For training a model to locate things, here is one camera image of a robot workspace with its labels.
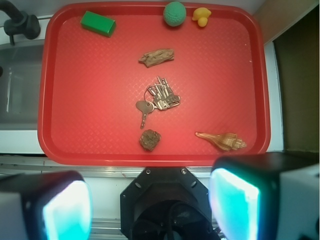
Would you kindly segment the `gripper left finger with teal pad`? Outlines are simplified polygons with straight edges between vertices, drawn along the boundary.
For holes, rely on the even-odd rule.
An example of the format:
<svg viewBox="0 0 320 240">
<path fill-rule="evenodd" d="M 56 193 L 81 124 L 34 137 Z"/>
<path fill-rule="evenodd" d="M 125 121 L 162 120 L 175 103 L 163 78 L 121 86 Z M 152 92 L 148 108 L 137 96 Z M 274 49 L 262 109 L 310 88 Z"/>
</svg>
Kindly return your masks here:
<svg viewBox="0 0 320 240">
<path fill-rule="evenodd" d="M 2 240 L 87 240 L 92 218 L 90 187 L 77 171 L 0 178 Z"/>
</svg>

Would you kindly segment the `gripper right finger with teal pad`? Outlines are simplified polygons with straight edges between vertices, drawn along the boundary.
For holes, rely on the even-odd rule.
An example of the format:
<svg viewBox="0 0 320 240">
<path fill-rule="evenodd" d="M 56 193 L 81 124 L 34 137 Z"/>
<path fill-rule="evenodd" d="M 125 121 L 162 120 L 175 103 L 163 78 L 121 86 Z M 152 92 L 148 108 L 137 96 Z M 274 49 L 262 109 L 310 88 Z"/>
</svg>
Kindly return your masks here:
<svg viewBox="0 0 320 240">
<path fill-rule="evenodd" d="M 317 240 L 319 158 L 283 152 L 220 157 L 208 200 L 229 240 Z"/>
</svg>

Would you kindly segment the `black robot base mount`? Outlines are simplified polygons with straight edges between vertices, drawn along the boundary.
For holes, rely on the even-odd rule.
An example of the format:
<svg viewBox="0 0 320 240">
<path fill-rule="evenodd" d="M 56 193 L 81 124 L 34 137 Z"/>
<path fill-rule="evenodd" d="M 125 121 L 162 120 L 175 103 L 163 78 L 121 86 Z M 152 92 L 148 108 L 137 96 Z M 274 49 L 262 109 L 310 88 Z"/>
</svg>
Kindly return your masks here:
<svg viewBox="0 0 320 240">
<path fill-rule="evenodd" d="M 120 194 L 129 240 L 218 240 L 209 191 L 185 167 L 147 167 Z"/>
</svg>

